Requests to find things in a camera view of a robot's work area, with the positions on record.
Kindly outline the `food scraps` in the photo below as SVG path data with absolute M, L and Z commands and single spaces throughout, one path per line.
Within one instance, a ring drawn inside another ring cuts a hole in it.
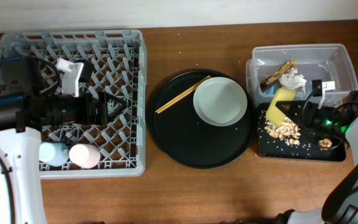
M 271 121 L 266 121 L 264 129 L 269 136 L 279 138 L 287 146 L 298 146 L 300 144 L 300 127 L 288 117 L 284 117 L 279 126 L 276 126 Z

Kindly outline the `white tissue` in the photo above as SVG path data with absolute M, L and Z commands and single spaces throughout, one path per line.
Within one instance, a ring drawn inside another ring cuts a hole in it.
M 305 86 L 307 80 L 302 74 L 298 73 L 298 70 L 296 68 L 290 68 L 278 80 L 282 87 L 286 89 L 300 90 L 303 93 L 305 93 L 306 91 Z

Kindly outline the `gold snack wrapper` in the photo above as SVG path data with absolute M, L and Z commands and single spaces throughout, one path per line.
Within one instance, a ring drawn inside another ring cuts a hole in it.
M 275 71 L 270 76 L 268 76 L 267 78 L 265 78 L 265 79 L 263 79 L 262 81 L 259 82 L 260 89 L 262 91 L 264 91 L 265 89 L 270 88 L 271 85 L 277 79 L 279 79 L 289 69 L 295 68 L 295 66 L 296 66 L 296 60 L 295 59 L 291 59 L 291 60 L 287 61 L 277 71 Z

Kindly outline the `pink cup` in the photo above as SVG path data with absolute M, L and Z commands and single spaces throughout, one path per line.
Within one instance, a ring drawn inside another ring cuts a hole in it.
M 98 165 L 101 158 L 99 149 L 90 144 L 75 144 L 69 151 L 70 160 L 84 169 Z

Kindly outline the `blue cup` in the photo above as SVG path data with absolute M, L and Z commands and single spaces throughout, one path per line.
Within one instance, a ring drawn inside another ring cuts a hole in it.
M 58 167 L 69 160 L 69 149 L 64 143 L 43 142 L 39 149 L 39 161 Z

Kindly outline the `grey plate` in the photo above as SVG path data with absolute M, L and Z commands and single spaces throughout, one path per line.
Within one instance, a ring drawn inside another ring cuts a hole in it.
M 245 115 L 248 100 L 238 82 L 226 77 L 213 77 L 197 87 L 193 106 L 196 114 L 208 124 L 229 126 Z

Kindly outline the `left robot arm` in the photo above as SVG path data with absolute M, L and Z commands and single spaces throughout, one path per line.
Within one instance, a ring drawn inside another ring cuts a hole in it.
M 46 223 L 38 160 L 42 127 L 105 125 L 127 101 L 103 91 L 80 94 L 79 81 L 94 69 L 84 59 L 51 63 L 18 56 L 2 62 L 25 81 L 22 91 L 0 95 L 0 223 Z

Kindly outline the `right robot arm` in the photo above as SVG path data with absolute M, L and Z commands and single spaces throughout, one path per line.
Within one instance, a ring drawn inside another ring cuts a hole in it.
M 275 105 L 292 121 L 314 133 L 313 143 L 320 146 L 324 139 L 347 143 L 354 168 L 321 208 L 307 212 L 287 210 L 278 214 L 273 223 L 358 223 L 358 91 L 351 91 L 347 101 L 336 108 L 319 107 L 309 100 L 278 100 Z

